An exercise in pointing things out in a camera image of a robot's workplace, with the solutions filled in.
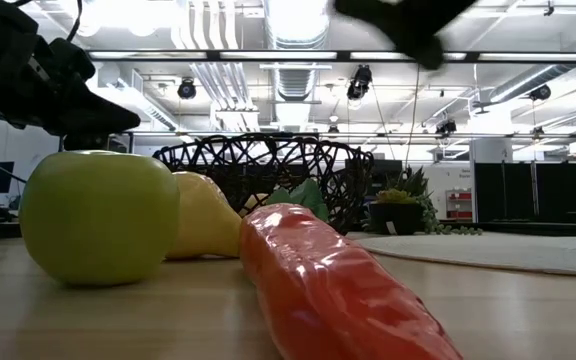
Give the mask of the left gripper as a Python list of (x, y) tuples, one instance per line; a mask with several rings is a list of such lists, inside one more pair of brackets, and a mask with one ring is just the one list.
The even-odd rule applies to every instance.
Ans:
[(0, 0), (0, 120), (66, 135), (65, 150), (105, 150), (107, 134), (137, 127), (140, 117), (87, 89), (91, 60), (71, 37), (40, 36), (20, 9), (29, 2)]

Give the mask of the black ceiling spot lamp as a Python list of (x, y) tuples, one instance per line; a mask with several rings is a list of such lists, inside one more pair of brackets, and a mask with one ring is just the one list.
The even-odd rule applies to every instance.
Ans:
[(359, 65), (350, 80), (346, 96), (349, 100), (361, 100), (369, 91), (372, 71), (369, 65)]
[(180, 99), (190, 100), (197, 94), (196, 86), (194, 85), (194, 78), (183, 77), (177, 89), (177, 95)]
[(551, 88), (544, 84), (528, 93), (528, 98), (532, 101), (545, 101), (551, 97)]

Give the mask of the green apple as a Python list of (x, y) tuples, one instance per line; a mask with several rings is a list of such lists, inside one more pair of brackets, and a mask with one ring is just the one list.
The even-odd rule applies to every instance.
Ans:
[(29, 177), (19, 223), (28, 254), (68, 285), (114, 286), (153, 276), (178, 234), (171, 171), (142, 155), (59, 152)]

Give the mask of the yellow pear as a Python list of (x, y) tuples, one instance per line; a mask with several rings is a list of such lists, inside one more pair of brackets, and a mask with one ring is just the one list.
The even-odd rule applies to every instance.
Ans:
[(238, 258), (241, 216), (209, 177), (183, 171), (173, 174), (180, 191), (179, 231), (168, 260), (205, 255)]

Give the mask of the red and white shelf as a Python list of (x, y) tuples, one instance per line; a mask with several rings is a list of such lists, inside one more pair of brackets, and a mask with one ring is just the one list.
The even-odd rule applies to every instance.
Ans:
[(470, 189), (446, 191), (446, 215), (450, 221), (471, 221), (473, 219), (472, 192)]

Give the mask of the potted succulent plant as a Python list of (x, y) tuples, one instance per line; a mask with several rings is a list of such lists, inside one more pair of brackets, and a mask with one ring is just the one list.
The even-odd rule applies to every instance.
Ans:
[(436, 235), (482, 235), (475, 227), (442, 224), (428, 192), (429, 179), (423, 168), (407, 167), (368, 204), (366, 231), (382, 235), (408, 236), (418, 232)]

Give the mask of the white round plate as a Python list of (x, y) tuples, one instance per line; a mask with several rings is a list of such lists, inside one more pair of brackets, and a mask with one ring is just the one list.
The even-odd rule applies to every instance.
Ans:
[(379, 236), (356, 243), (370, 252), (403, 259), (576, 276), (576, 237), (484, 233)]

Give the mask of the orange carrot with green leaves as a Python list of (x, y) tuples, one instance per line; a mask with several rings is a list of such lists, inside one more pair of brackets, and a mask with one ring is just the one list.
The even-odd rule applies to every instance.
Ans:
[(422, 300), (318, 217), (312, 180), (256, 190), (240, 259), (283, 360), (464, 360)]

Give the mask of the silver ventilation duct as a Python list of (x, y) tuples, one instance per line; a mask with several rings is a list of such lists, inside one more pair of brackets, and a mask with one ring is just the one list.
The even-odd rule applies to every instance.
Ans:
[[(329, 30), (328, 0), (263, 0), (265, 30), (272, 50), (323, 50)], [(285, 101), (312, 92), (316, 70), (275, 70), (274, 86)]]

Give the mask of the black partition wall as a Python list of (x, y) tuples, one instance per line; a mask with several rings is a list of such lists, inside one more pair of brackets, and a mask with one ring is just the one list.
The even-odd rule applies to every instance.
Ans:
[(477, 163), (480, 222), (576, 223), (576, 162)]

